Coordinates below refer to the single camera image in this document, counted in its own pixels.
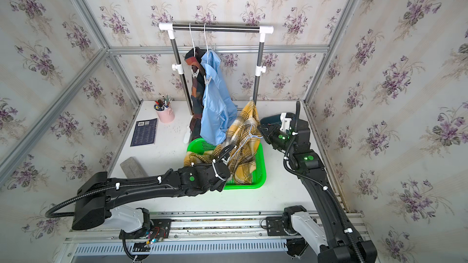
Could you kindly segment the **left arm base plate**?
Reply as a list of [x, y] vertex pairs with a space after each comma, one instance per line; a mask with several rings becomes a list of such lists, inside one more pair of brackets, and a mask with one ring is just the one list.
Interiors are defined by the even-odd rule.
[[146, 241], [162, 241], [169, 238], [171, 230], [171, 219], [151, 219], [149, 226], [144, 226], [142, 229], [133, 233], [126, 233], [126, 240], [130, 239], [145, 239]]

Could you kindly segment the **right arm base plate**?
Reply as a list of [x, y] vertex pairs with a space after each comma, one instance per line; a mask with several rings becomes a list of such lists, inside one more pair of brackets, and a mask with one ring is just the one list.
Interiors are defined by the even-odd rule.
[[266, 230], [268, 236], [300, 236], [280, 216], [269, 216], [260, 222], [260, 226]]

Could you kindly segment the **yellow plaid shirt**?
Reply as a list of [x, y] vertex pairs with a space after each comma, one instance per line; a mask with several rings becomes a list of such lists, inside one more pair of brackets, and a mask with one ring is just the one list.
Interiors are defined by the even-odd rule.
[[260, 119], [254, 101], [249, 101], [239, 112], [234, 123], [226, 133], [226, 139], [213, 150], [196, 153], [189, 150], [184, 158], [184, 166], [190, 167], [199, 163], [209, 163], [221, 156], [222, 150], [231, 146], [226, 158], [230, 170], [230, 181], [236, 186], [247, 186], [254, 182], [257, 169], [256, 157], [262, 134], [258, 130]]

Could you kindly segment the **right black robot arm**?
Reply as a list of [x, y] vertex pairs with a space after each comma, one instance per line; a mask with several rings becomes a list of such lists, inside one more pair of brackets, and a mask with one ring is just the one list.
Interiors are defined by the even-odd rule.
[[261, 119], [258, 130], [267, 144], [284, 154], [285, 170], [296, 176], [309, 193], [321, 223], [307, 210], [295, 205], [283, 211], [282, 225], [288, 234], [302, 236], [320, 263], [374, 263], [377, 249], [353, 226], [341, 206], [327, 176], [324, 163], [312, 149], [309, 123], [296, 111]]

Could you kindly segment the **light blue wire hanger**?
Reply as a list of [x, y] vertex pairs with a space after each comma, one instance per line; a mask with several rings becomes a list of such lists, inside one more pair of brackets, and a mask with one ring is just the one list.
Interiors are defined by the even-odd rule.
[[239, 146], [237, 146], [237, 148], [235, 149], [235, 152], [230, 154], [230, 158], [229, 158], [229, 161], [233, 159], [233, 157], [240, 153], [242, 148], [253, 138], [253, 139], [256, 139], [256, 140], [261, 140], [263, 137], [262, 135], [260, 134], [254, 134], [253, 133], [253, 129], [255, 128], [255, 125], [251, 124], [251, 125], [248, 125], [247, 126], [247, 137], [244, 139], [244, 141], [242, 141], [240, 143]]

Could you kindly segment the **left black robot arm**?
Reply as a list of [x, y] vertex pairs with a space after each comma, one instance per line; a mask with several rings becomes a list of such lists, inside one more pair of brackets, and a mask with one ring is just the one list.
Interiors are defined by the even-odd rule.
[[163, 175], [144, 178], [106, 178], [99, 172], [84, 184], [75, 197], [54, 205], [45, 213], [48, 219], [72, 217], [72, 229], [91, 230], [111, 224], [127, 233], [147, 228], [149, 212], [127, 207], [129, 203], [161, 197], [195, 197], [208, 191], [221, 192], [231, 176], [227, 161], [235, 147], [229, 145], [211, 161]]

